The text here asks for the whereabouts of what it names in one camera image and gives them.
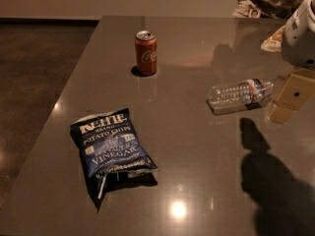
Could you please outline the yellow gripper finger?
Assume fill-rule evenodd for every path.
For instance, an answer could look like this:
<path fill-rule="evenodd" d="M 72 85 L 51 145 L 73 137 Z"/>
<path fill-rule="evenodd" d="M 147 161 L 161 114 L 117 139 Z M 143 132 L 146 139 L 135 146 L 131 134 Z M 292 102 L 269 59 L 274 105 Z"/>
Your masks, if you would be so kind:
<path fill-rule="evenodd" d="M 268 114 L 269 120 L 277 124 L 286 123 L 314 95 L 314 71 L 299 69 L 290 73 L 285 78 L 277 98 L 273 101 Z"/>

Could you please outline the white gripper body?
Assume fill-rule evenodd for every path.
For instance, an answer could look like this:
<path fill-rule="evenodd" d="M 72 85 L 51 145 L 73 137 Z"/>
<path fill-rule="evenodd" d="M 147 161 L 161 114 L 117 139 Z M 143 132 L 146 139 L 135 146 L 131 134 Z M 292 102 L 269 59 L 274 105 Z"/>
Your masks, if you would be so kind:
<path fill-rule="evenodd" d="M 315 68 L 315 0 L 304 0 L 287 20 L 282 54 L 295 67 Z"/>

